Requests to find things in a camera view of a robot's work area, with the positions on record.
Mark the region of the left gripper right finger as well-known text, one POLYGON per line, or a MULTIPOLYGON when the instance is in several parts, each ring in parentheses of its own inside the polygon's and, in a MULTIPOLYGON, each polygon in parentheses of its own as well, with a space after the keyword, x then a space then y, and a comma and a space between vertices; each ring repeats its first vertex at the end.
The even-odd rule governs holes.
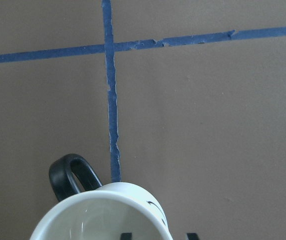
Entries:
POLYGON ((198 235, 194 232, 186 233, 186 240, 198 240, 198 235))

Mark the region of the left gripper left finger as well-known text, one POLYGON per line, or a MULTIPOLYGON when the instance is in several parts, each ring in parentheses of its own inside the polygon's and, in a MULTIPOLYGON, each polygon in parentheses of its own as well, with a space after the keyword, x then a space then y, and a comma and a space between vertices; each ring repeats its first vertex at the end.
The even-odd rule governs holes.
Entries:
POLYGON ((131 232, 122 233, 120 236, 120 240, 132 240, 132 233, 131 232))

